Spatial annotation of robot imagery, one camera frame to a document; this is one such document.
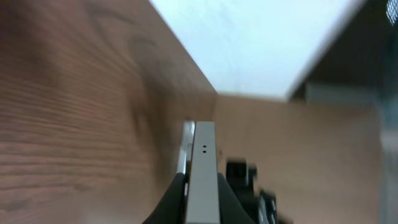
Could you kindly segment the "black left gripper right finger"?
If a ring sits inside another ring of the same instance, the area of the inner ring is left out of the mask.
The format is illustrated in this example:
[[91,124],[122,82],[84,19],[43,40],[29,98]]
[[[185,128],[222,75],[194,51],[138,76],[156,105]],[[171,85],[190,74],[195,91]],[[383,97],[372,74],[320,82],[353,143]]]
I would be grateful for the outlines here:
[[254,224],[243,209],[224,175],[217,173],[220,218],[222,224]]

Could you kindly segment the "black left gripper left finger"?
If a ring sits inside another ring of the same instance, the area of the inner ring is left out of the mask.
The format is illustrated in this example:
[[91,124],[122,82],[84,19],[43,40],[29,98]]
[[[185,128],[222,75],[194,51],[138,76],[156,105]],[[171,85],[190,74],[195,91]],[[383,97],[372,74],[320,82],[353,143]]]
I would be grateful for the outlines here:
[[185,174],[177,173],[152,213],[143,224],[181,224],[185,203]]

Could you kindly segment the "Galaxy S25 Ultra smartphone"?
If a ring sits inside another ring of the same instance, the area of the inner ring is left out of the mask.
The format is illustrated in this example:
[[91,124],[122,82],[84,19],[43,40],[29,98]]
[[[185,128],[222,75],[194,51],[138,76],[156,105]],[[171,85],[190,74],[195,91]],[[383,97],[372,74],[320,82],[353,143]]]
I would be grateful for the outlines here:
[[177,172],[188,177],[185,184],[185,224],[221,222],[215,124],[210,121],[183,123]]

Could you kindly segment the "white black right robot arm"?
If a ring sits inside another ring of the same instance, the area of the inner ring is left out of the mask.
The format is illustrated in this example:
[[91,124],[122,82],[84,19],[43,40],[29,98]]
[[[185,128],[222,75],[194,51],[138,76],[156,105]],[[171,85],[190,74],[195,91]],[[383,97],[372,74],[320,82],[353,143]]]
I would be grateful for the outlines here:
[[226,181],[237,196],[245,212],[257,224],[294,224],[277,211],[274,192],[255,188],[257,166],[245,159],[230,159],[226,163]]

